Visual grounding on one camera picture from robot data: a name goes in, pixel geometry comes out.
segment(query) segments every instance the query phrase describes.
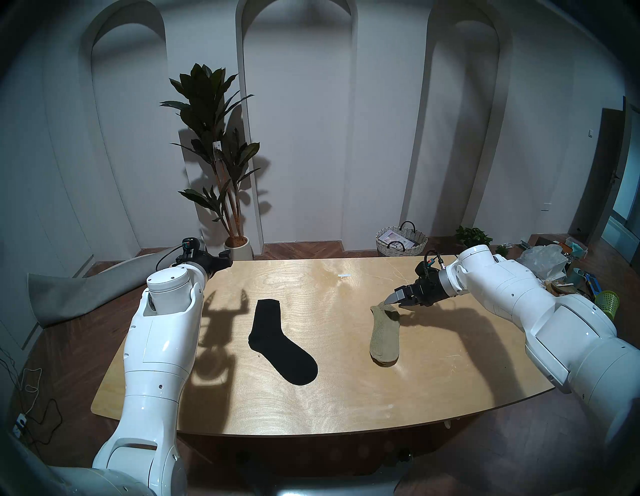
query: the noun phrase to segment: sock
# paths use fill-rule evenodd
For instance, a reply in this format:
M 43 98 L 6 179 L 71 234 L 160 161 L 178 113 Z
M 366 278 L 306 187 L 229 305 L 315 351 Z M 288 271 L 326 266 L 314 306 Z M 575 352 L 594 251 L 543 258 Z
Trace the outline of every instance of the sock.
M 249 346 L 262 353 L 292 384 L 304 386 L 318 375 L 318 365 L 313 357 L 282 333 L 278 300 L 258 300 Z
M 400 314 L 392 305 L 380 303 L 371 307 L 373 332 L 369 354 L 378 365 L 389 367 L 400 355 Z

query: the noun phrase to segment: white cable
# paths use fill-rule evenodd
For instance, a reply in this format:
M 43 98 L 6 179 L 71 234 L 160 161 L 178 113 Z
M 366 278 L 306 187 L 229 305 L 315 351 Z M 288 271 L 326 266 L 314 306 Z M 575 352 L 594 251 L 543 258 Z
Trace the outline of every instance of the white cable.
M 31 384 L 24 384 L 24 377 L 26 375 L 26 371 L 30 371 L 30 372 L 38 372 L 40 371 L 40 375 L 38 375 L 38 382 L 36 383 L 35 387 L 32 386 Z M 38 394 L 40 394 L 40 378 L 42 377 L 42 368 L 39 369 L 23 369 L 22 370 L 22 380 L 18 380 L 18 389 L 20 391 L 24 390 L 25 392 L 29 393 L 29 394 L 33 394 L 35 393 L 35 397 L 33 398 L 33 402 L 31 403 L 31 406 L 29 407 L 29 409 L 24 412 L 25 415 L 29 415 L 29 412 L 33 409 L 33 406 L 36 404 L 36 400 L 38 399 Z
M 35 398 L 33 398 L 33 402 L 31 403 L 31 406 L 29 407 L 29 409 L 26 412 L 24 412 L 25 415 L 28 415 L 29 412 L 31 410 L 33 410 L 33 407 L 36 404 L 36 400 L 38 399 L 38 395 L 40 394 L 40 378 L 42 377 L 42 368 L 39 368 L 39 369 L 23 369 L 22 370 L 22 380 L 20 380 L 20 374 L 18 373 L 18 370 L 16 370 L 16 368 L 15 368 L 15 360 L 12 358 L 12 356 L 9 354 L 9 352 L 7 350 L 5 350 L 4 348 L 0 347 L 0 351 L 9 359 L 9 364 L 11 365 L 11 367 L 13 369 L 13 375 L 15 375 L 15 381 L 13 380 L 12 372 L 9 369 L 9 364 L 7 364 L 4 360 L 2 360 L 2 362 L 4 362 L 4 368 L 9 373 L 9 377 L 10 377 L 11 381 L 13 382 L 13 384 L 18 389 L 18 395 L 20 394 L 20 391 L 22 391 L 22 390 L 24 390 L 25 392 L 27 392 L 29 394 L 34 394 L 35 393 L 35 395 L 36 395 Z M 35 387 L 32 386 L 31 384 L 24 384 L 24 376 L 25 376 L 25 372 L 26 371 L 30 371 L 30 372 L 38 372 L 38 371 L 40 371 L 40 375 L 38 376 L 38 382 L 36 383 Z

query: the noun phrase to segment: tabletop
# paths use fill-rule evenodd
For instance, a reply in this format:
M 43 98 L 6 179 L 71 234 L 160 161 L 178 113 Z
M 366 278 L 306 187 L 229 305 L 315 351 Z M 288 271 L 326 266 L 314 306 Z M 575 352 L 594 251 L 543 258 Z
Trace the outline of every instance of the tabletop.
M 553 388 L 524 334 L 471 295 L 400 308 L 400 356 L 369 355 L 369 309 L 413 283 L 422 257 L 234 262 L 206 285 L 196 361 L 178 430 L 205 435 L 321 435 L 454 419 Z M 450 263 L 454 256 L 444 257 Z M 286 382 L 248 345 L 257 300 L 280 301 L 282 330 L 315 358 L 317 378 Z M 119 419 L 124 342 L 91 410 Z

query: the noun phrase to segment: plastic bag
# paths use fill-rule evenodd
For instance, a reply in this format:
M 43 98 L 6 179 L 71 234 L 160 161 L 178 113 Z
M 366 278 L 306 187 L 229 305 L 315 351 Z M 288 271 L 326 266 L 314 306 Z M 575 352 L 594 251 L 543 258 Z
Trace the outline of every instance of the plastic bag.
M 564 266 L 566 257 L 562 254 L 562 248 L 558 244 L 546 246 L 532 246 L 525 250 L 517 262 L 531 270 L 538 279 L 554 281 L 566 276 Z
M 587 256 L 587 252 L 589 250 L 577 239 L 574 239 L 571 236 L 569 236 L 566 239 L 565 244 L 573 250 L 571 252 L 572 257 L 575 257 L 577 259 L 583 259 L 584 257 Z

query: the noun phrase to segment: magazine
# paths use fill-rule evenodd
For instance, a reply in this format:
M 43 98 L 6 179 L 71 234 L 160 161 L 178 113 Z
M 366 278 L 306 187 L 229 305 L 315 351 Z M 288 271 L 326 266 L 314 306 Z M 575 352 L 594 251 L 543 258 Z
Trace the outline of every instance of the magazine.
M 413 248 L 415 246 L 415 243 L 413 241 L 405 238 L 404 236 L 401 236 L 397 232 L 393 232 L 390 229 L 387 232 L 385 232 L 382 236 L 380 236 L 380 238 L 378 239 L 385 245 L 388 245 L 392 241 L 399 241 L 400 243 L 402 243 L 405 250 L 408 250 L 409 248 Z M 397 243 L 392 244 L 391 248 L 395 248 L 396 250 L 402 250 L 402 248 L 400 248 Z

